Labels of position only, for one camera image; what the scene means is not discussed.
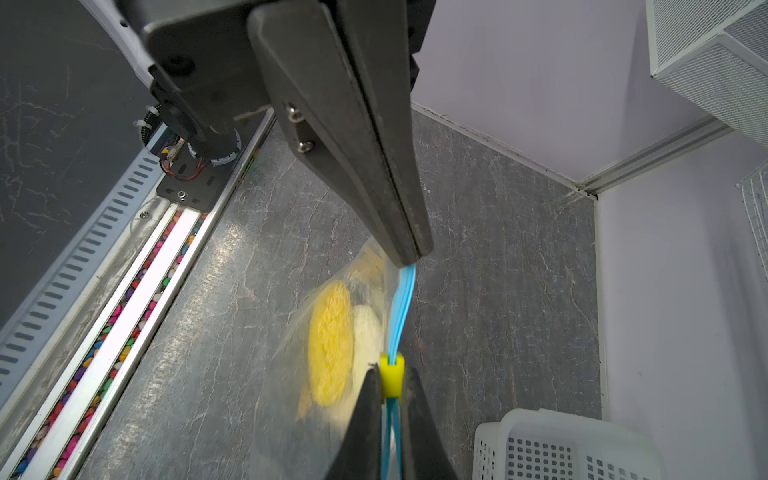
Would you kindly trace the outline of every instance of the metal screw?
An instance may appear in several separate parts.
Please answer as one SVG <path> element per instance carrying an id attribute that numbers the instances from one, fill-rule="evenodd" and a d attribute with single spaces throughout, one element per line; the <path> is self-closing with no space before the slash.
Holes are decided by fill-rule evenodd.
<path id="1" fill-rule="evenodd" d="M 301 141 L 299 142 L 299 153 L 300 154 L 308 154 L 312 149 L 315 147 L 315 142 L 308 140 L 308 141 Z"/>
<path id="2" fill-rule="evenodd" d="M 290 120 L 290 123 L 292 124 L 300 124 L 304 121 L 304 115 L 301 113 L 301 111 L 294 107 L 291 104 L 288 104 L 286 106 L 286 110 L 288 111 L 288 120 Z"/>

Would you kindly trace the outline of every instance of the plastic bag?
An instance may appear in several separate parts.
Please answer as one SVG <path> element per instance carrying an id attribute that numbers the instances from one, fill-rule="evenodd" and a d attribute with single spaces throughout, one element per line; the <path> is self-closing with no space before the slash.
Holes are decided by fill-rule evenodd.
<path id="1" fill-rule="evenodd" d="M 322 479 L 327 473 L 362 380 L 388 351 L 398 283 L 399 270 L 371 238 L 302 302 L 257 402 L 253 480 Z"/>

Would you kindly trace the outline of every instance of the cable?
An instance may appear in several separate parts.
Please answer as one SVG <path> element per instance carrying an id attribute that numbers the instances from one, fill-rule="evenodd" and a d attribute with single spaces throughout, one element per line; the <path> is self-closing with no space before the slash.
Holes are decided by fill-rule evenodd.
<path id="1" fill-rule="evenodd" d="M 147 114 L 144 116 L 144 119 L 134 122 L 134 125 L 139 127 L 139 138 L 145 147 L 149 144 L 152 134 L 157 130 L 157 127 L 160 126 L 160 123 L 162 123 L 160 118 L 160 106 L 160 104 L 157 104 L 154 107 L 148 105 Z"/>
<path id="2" fill-rule="evenodd" d="M 182 181 L 189 181 L 197 178 L 198 175 L 200 175 L 200 172 L 203 171 L 203 169 L 210 163 L 209 160 L 204 159 L 200 157 L 197 161 L 197 166 L 194 169 L 194 172 L 192 174 L 182 176 L 179 174 L 174 173 L 170 168 L 173 166 L 173 162 L 175 158 L 178 156 L 178 154 L 181 152 L 181 149 L 184 147 L 184 139 L 179 138 L 175 145 L 172 147 L 165 147 L 160 153 L 160 168 L 162 171 L 177 180 Z"/>

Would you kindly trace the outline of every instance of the gray countertop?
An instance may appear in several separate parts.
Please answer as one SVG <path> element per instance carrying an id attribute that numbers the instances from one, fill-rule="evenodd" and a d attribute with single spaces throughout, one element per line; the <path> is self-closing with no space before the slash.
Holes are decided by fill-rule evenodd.
<path id="1" fill-rule="evenodd" d="M 419 262 L 401 351 L 470 478 L 481 422 L 515 407 L 600 416 L 594 205 L 413 120 L 435 251 Z M 276 126 L 79 478 L 248 478 L 254 406 L 291 313 L 367 237 Z"/>
<path id="2" fill-rule="evenodd" d="M 141 149 L 155 103 L 77 0 L 3 2 L 0 327 Z"/>

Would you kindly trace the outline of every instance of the white plastic basket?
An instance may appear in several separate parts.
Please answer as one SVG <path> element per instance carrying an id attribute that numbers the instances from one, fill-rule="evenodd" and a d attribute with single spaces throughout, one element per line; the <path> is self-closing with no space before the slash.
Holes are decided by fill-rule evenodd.
<path id="1" fill-rule="evenodd" d="M 664 480 L 644 435 L 601 420 L 515 409 L 475 430 L 472 480 Z"/>

